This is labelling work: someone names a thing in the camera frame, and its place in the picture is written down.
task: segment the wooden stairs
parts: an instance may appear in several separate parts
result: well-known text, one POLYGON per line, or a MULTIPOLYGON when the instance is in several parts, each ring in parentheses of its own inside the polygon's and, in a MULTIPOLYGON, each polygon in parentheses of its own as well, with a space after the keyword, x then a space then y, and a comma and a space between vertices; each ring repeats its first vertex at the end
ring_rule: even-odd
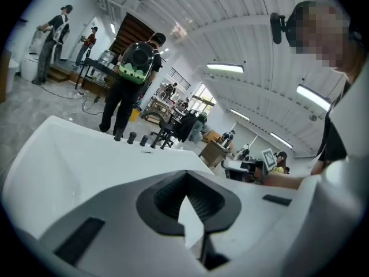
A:
POLYGON ((69 74, 70 74, 70 72, 68 72, 66 70, 63 70, 60 67, 50 65, 47 77, 49 79, 52 79, 52 80, 60 83, 60 82, 69 80, 69 74))

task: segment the floor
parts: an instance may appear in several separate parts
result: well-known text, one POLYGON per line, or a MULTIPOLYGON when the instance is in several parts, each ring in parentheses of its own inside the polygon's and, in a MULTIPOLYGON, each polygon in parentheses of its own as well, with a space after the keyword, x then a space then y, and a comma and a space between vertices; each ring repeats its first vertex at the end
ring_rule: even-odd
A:
MULTIPOLYGON (((83 89, 81 91, 87 96, 85 109, 88 109, 92 105, 95 95, 83 89)), ((87 128, 99 130, 101 114, 98 113, 104 110, 104 100, 100 99, 88 110, 89 113, 98 115, 83 112, 82 103, 81 95, 74 90, 74 84, 69 81, 63 83, 48 81, 42 87, 38 87, 16 76, 13 91, 7 94, 6 101, 0 104, 0 190, 7 171, 9 171, 19 150, 49 116, 54 115, 87 128)), ((130 132, 136 132, 137 140, 141 140, 144 135, 153 139, 150 132, 158 131, 157 125, 138 118, 135 122, 129 122, 123 137, 128 138, 130 132)), ((174 145, 175 148, 193 151, 197 155, 205 146, 204 142, 195 145, 189 141, 179 143, 177 140, 175 140, 174 145)), ((225 177, 220 165, 213 169, 213 172, 225 177)))

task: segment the white ceiling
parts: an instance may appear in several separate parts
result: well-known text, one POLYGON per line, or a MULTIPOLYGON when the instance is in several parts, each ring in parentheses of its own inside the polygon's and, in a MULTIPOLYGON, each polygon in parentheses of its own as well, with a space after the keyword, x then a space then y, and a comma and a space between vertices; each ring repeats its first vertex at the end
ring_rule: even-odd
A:
POLYGON ((250 117, 259 130, 287 140, 296 156, 317 152, 325 111, 299 96, 297 86, 304 84, 334 99, 344 77, 314 58, 295 55, 285 38, 280 45, 272 43, 269 25, 271 12, 288 17, 294 6, 305 0, 112 1, 116 4, 107 15, 118 24, 125 12, 130 12, 168 35, 223 109, 233 108, 250 117), (178 30, 185 36, 179 36, 178 30), (245 72, 209 70, 206 63, 214 60, 244 65, 245 72), (317 121, 309 120, 311 114, 318 116, 317 121))

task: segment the fluorescent light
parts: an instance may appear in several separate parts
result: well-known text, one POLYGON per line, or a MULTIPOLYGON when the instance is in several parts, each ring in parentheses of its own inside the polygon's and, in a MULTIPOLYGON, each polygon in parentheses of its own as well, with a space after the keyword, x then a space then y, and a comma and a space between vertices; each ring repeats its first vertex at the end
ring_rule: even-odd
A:
POLYGON ((324 110, 328 111, 330 107, 330 103, 327 102, 323 97, 321 97, 316 92, 308 89, 304 85, 299 85, 297 92, 303 95, 305 98, 310 99, 312 102, 316 103, 317 105, 321 106, 324 110))
POLYGON ((237 73, 243 73, 243 66, 240 65, 231 65, 230 63, 208 63, 207 64, 209 69, 214 70, 225 70, 237 73))
POLYGON ((116 34, 116 33, 115 33, 115 27, 114 27, 114 24, 110 23, 110 26, 111 26, 111 31, 112 31, 114 34, 116 34))
POLYGON ((286 142, 284 139, 280 138, 278 135, 274 134, 273 132, 270 133, 270 135, 276 139, 278 139, 278 141, 280 141, 281 143, 285 144, 288 148, 292 149, 293 146, 291 146, 288 142, 286 142))
POLYGON ((237 116, 240 116, 241 118, 243 118, 243 119, 246 119, 247 121, 249 121, 250 119, 249 119, 249 117, 247 117, 247 116, 245 116, 245 115, 243 115, 243 114, 241 114, 241 113, 239 113, 239 112, 237 112, 237 111, 235 111, 234 109, 231 109, 231 112, 232 113, 234 113, 234 114, 236 114, 237 116))

